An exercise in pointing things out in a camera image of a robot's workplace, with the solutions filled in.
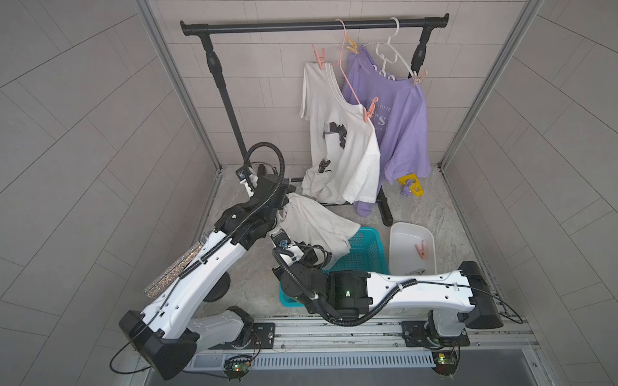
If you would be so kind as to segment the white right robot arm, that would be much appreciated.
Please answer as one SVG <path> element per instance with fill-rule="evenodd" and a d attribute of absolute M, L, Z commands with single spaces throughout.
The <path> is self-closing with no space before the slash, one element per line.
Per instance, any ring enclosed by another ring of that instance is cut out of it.
<path fill-rule="evenodd" d="M 325 273 L 294 260 L 289 249 L 275 248 L 272 254 L 284 293 L 335 326 L 360 326 L 389 308 L 428 309 L 441 337 L 457 337 L 466 327 L 504 325 L 476 262 L 463 262 L 450 273 L 393 276 L 358 270 Z"/>

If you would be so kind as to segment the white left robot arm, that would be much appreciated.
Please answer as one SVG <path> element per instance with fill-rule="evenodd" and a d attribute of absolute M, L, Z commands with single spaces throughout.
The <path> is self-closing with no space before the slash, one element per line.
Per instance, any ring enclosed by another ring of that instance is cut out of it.
<path fill-rule="evenodd" d="M 209 318 L 195 318 L 198 307 L 228 270 L 277 224 L 277 212 L 294 191 L 282 175 L 261 175 L 248 201 L 226 209 L 211 233 L 147 289 L 151 303 L 129 310 L 119 327 L 129 344 L 164 380 L 176 377 L 197 352 L 235 343 L 244 345 L 254 320 L 239 307 Z"/>

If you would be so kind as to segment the beige clothespin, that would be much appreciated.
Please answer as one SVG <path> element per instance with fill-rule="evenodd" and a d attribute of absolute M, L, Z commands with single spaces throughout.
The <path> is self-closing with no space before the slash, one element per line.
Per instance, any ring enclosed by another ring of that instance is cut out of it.
<path fill-rule="evenodd" d="M 359 54 L 359 47 L 357 45 L 357 43 L 350 38 L 349 36 L 346 37 L 346 45 L 345 48 L 350 51 L 351 53 L 354 53 L 355 55 Z"/>

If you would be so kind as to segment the white garment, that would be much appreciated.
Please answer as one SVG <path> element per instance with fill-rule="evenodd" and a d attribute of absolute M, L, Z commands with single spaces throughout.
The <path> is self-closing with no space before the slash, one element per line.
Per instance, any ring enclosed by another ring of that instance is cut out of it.
<path fill-rule="evenodd" d="M 312 157 L 302 193 L 322 204 L 375 202 L 381 153 L 373 123 L 344 99 L 330 63 L 304 65 L 300 117 L 309 124 Z"/>
<path fill-rule="evenodd" d="M 360 229 L 358 223 L 336 215 L 313 199 L 290 193 L 288 203 L 278 212 L 278 225 L 293 241 L 320 245 L 332 254 L 323 266 L 330 270 L 336 262 L 349 254 L 349 240 Z"/>

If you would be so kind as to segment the purple t-shirt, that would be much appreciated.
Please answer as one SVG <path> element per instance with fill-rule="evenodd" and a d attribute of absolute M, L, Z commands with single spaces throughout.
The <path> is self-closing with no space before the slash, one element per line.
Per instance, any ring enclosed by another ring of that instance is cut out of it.
<path fill-rule="evenodd" d="M 397 179 L 415 174 L 431 174 L 428 150 L 426 99 L 421 85 L 411 78 L 381 75 L 381 68 L 366 47 L 359 54 L 349 54 L 343 96 L 351 105 L 370 107 L 379 101 L 371 119 L 381 152 L 379 184 L 393 184 Z"/>

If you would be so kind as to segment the grey white clothespin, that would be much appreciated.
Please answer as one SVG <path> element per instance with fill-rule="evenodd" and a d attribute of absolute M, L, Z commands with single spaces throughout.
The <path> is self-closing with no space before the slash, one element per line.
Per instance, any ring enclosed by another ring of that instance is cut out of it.
<path fill-rule="evenodd" d="M 421 270 L 415 270 L 412 271 L 410 273 L 406 273 L 407 276 L 418 276 L 418 275 L 423 275 L 426 272 L 425 269 L 421 269 Z"/>

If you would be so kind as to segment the pink clothespin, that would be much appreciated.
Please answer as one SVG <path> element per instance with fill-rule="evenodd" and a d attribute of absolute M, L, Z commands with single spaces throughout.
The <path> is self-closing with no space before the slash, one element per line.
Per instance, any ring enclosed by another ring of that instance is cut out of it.
<path fill-rule="evenodd" d="M 376 109 L 376 105 L 378 104 L 378 101 L 379 101 L 379 98 L 375 96 L 373 100 L 371 101 L 370 107 L 368 109 L 366 108 L 363 109 L 365 122 L 369 122 L 372 119 L 375 109 Z"/>
<path fill-rule="evenodd" d="M 319 66 L 321 71 L 324 71 L 326 69 L 326 63 L 327 63 L 326 50 L 324 48 L 318 49 L 318 47 L 315 44 L 312 44 L 312 48 L 315 54 L 317 65 Z"/>
<path fill-rule="evenodd" d="M 427 70 L 423 70 L 421 72 L 413 72 L 412 79 L 413 79 L 414 85 L 421 85 L 421 83 L 424 81 L 427 75 L 428 75 Z"/>
<path fill-rule="evenodd" d="M 421 240 L 420 244 L 415 245 L 415 249 L 419 257 L 425 260 L 426 259 L 426 242 L 424 240 Z"/>

